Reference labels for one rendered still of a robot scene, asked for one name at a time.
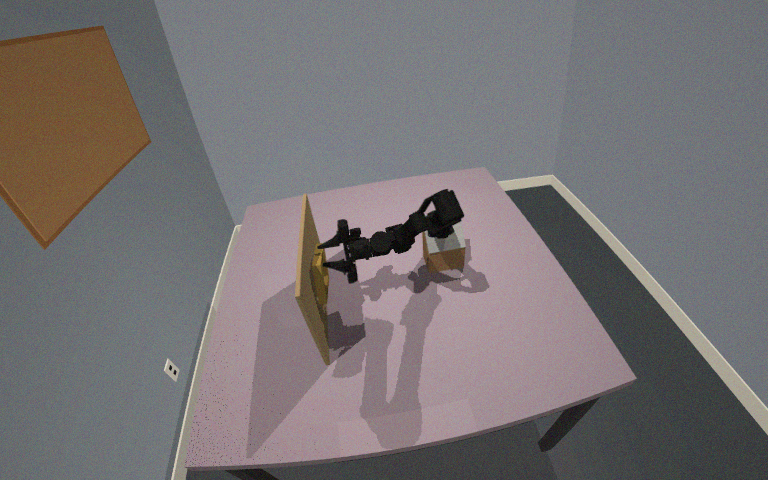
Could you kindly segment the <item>yellow picture frame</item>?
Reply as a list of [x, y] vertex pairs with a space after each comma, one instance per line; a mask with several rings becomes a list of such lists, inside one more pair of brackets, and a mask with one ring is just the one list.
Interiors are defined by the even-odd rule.
[[314, 282], [316, 284], [316, 290], [317, 290], [317, 296], [318, 296], [317, 299], [319, 301], [319, 304], [324, 304], [324, 303], [327, 303], [327, 298], [328, 298], [329, 273], [328, 273], [328, 268], [322, 267], [323, 263], [327, 262], [325, 249], [317, 249], [317, 247], [321, 244], [323, 243], [316, 244], [315, 246], [311, 267], [312, 267]]

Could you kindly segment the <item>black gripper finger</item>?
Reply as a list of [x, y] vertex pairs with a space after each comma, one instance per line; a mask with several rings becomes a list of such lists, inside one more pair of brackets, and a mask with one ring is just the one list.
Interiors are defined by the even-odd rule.
[[344, 268], [344, 259], [339, 261], [323, 263], [322, 267], [331, 268], [336, 271], [342, 272], [344, 275], [346, 275], [345, 268]]
[[338, 230], [336, 231], [336, 235], [332, 237], [329, 241], [319, 245], [317, 249], [325, 249], [325, 248], [331, 248], [331, 247], [337, 247], [340, 246], [339, 240], [338, 240]]

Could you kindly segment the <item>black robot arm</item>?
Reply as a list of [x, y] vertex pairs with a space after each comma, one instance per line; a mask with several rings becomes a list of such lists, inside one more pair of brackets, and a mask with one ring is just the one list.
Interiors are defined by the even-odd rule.
[[[425, 216], [424, 212], [431, 200], [435, 210]], [[426, 198], [419, 210], [410, 214], [403, 225], [390, 226], [385, 228], [386, 232], [374, 233], [370, 238], [372, 256], [388, 255], [392, 249], [398, 254], [407, 252], [415, 243], [415, 237], [426, 230], [431, 238], [447, 238], [455, 232], [452, 225], [459, 223], [462, 217], [464, 214], [453, 190], [449, 192], [448, 189], [444, 189]], [[349, 232], [348, 241], [366, 238], [360, 237], [360, 228], [350, 229]]]

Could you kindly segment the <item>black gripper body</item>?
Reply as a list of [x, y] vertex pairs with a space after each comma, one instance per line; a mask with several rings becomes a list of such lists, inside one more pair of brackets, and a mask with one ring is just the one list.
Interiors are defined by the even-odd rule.
[[[353, 264], [355, 260], [365, 259], [369, 260], [372, 257], [371, 246], [369, 238], [363, 238], [361, 240], [348, 241], [349, 228], [347, 220], [337, 220], [338, 240], [339, 244], [343, 243], [346, 261], [344, 261], [345, 273], [347, 274], [348, 284], [355, 283], [357, 281], [356, 266]], [[349, 249], [348, 249], [348, 247]], [[350, 253], [350, 257], [349, 257]]]

